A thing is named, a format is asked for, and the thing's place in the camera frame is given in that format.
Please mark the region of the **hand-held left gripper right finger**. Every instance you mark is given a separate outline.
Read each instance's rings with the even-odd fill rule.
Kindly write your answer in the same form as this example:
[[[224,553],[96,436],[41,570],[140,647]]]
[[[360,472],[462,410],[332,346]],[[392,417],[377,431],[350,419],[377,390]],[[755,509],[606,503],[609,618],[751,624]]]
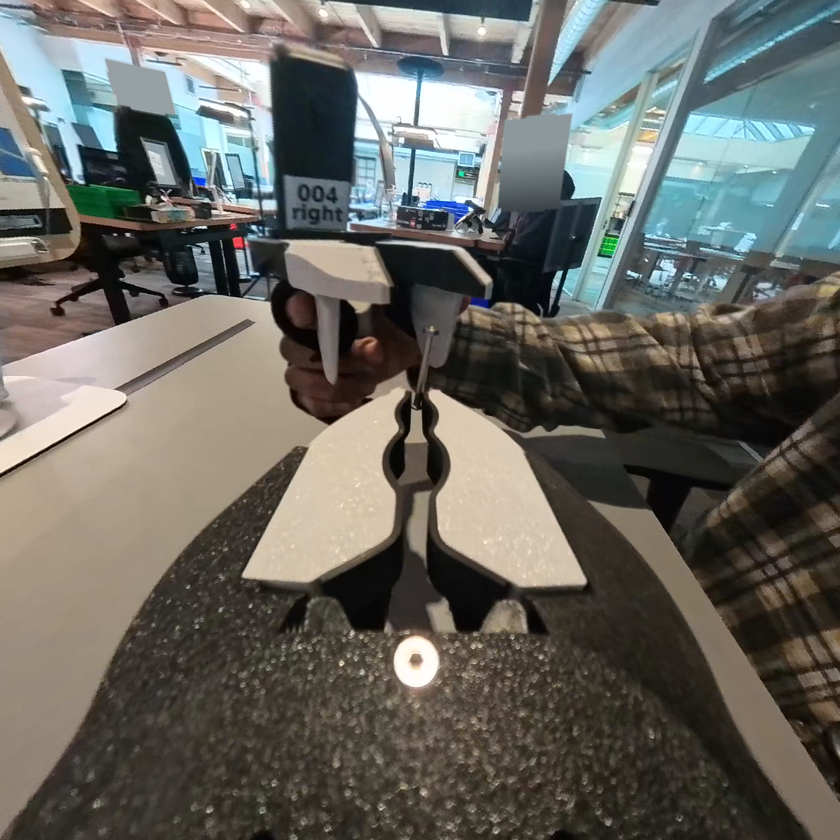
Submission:
[[[439,390],[425,399],[431,533],[447,556],[526,594],[587,586],[523,448]]]

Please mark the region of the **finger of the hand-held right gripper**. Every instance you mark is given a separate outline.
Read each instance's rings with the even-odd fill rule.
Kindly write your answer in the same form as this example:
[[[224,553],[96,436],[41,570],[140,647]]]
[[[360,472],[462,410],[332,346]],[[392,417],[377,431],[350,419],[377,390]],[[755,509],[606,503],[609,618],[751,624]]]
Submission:
[[[334,385],[339,379],[340,357],[348,353],[358,332],[352,304],[389,304],[392,279],[372,245],[293,239],[283,261],[290,288],[314,300],[323,373]]]
[[[429,243],[377,243],[392,280],[385,315],[397,328],[425,346],[425,332],[435,328],[430,365],[443,365],[455,335],[464,301],[488,301],[492,278],[467,249]]]

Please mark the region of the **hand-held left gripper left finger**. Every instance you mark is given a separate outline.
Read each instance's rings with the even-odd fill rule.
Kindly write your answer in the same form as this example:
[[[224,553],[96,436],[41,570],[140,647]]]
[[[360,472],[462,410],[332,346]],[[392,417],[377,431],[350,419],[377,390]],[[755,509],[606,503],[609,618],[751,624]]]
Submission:
[[[242,577],[314,592],[393,545],[412,398],[395,388],[327,426],[309,446]]]

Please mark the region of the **silver bolt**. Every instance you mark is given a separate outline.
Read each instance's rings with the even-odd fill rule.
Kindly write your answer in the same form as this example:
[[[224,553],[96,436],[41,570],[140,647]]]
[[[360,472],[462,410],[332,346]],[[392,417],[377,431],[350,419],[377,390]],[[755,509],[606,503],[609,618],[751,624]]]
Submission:
[[[421,411],[424,405],[424,395],[427,389],[427,377],[431,365],[431,355],[434,349],[434,342],[438,336],[438,330],[434,325],[427,326],[423,331],[422,359],[416,377],[411,408],[414,411]]]

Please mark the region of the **person's right forearm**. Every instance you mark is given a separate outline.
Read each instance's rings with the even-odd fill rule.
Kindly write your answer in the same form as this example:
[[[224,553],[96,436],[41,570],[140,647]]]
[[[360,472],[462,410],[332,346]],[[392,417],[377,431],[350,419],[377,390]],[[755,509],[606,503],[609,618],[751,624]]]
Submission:
[[[689,313],[469,308],[429,385],[520,432],[674,427],[777,448],[838,435],[838,316],[838,274]]]

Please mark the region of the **person's right hand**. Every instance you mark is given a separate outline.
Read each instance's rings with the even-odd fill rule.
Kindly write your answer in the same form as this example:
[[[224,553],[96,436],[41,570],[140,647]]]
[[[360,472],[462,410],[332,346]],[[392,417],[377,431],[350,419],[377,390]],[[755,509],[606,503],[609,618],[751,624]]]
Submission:
[[[290,399],[304,413],[330,424],[368,402],[380,385],[419,367],[422,352],[417,341],[397,328],[381,308],[370,314],[372,336],[353,342],[339,360],[335,383],[327,379],[319,351],[288,335],[280,340]]]

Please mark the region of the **wooden top desk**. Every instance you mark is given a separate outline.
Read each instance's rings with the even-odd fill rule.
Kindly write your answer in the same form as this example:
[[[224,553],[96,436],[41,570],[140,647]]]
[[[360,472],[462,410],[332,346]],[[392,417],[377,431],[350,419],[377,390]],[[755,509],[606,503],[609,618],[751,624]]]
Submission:
[[[120,325],[131,320],[125,292],[132,296],[151,294],[124,279],[119,259],[109,249],[108,242],[115,233],[136,235],[140,240],[149,240],[163,253],[192,245],[208,245],[213,266],[216,293],[223,297],[242,298],[242,281],[234,241],[246,239],[247,227],[256,224],[259,216],[252,212],[221,212],[209,218],[192,218],[174,222],[156,223],[127,218],[96,217],[80,215],[80,231],[89,246],[88,256],[94,280],[89,280],[70,289],[70,293],[58,298],[51,306],[53,315],[61,317],[64,305],[76,302],[93,292],[102,291],[111,319]]]
[[[416,240],[435,245],[452,245],[464,249],[477,249],[491,254],[504,250],[504,242],[492,233],[479,235],[461,233],[457,230],[433,230],[416,227],[399,227],[382,220],[349,222],[348,231],[358,234],[382,235],[386,238]]]

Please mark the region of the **black labelled box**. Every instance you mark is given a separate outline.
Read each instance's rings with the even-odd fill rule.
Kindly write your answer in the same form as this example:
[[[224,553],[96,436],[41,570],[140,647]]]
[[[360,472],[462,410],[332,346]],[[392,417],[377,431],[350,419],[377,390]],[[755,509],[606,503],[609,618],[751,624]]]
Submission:
[[[395,225],[399,228],[446,232],[454,229],[455,216],[443,206],[400,205]]]

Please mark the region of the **black floor lamp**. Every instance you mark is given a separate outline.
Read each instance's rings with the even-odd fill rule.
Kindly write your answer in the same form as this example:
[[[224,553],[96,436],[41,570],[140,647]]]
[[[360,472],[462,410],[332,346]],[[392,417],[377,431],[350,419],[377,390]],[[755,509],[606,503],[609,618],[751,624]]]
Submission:
[[[407,137],[407,146],[410,149],[408,176],[406,190],[402,194],[401,205],[412,207],[414,205],[414,182],[417,150],[432,148],[428,132],[420,128],[420,109],[422,100],[422,89],[425,80],[437,80],[443,76],[445,67],[442,62],[427,56],[405,56],[397,61],[397,67],[401,74],[406,77],[414,77],[416,82],[413,124]]]

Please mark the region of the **dark monitor on stand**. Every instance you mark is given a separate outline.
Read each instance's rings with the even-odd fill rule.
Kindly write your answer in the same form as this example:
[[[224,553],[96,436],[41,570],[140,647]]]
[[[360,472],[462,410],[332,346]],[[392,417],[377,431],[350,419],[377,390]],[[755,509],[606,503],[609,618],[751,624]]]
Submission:
[[[569,199],[557,210],[542,265],[542,273],[549,279],[544,317],[558,314],[565,281],[570,271],[581,268],[584,262],[601,203],[600,197]]]

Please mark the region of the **monitor with white screen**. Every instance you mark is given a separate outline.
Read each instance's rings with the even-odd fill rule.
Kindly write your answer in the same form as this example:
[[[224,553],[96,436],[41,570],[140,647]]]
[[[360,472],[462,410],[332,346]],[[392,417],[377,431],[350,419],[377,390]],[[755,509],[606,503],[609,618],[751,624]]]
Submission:
[[[166,142],[141,139],[143,151],[152,171],[152,181],[164,189],[174,189],[180,185],[169,145]]]

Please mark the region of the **dark grey chair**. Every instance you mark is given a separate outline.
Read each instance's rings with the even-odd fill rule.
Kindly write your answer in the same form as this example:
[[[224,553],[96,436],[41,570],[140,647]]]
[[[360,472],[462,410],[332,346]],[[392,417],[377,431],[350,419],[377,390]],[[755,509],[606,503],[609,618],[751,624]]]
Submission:
[[[666,531],[691,491],[729,491],[771,451],[771,446],[669,427],[605,436],[625,470],[647,480],[647,505]]]

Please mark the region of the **black computer monitor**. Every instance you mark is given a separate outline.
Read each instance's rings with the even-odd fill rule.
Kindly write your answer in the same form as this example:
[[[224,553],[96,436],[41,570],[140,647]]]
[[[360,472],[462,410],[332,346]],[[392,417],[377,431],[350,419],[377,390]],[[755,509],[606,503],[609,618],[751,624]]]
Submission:
[[[81,144],[77,148],[85,184],[123,189],[131,188],[130,175],[118,152]]]

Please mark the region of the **green plastic crates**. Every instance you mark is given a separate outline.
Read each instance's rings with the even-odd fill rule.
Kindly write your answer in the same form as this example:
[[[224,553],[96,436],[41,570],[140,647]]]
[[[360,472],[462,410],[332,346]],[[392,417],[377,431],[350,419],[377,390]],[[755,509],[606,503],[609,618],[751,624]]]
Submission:
[[[79,216],[122,220],[126,207],[142,204],[137,191],[121,187],[69,183],[66,190]]]

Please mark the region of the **printed instruction board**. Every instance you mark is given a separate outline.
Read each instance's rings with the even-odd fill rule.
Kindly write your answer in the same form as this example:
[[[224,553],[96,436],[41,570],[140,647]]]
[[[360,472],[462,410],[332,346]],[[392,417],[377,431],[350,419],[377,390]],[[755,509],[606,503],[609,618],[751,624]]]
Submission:
[[[2,57],[1,268],[68,259],[80,241],[80,216]]]

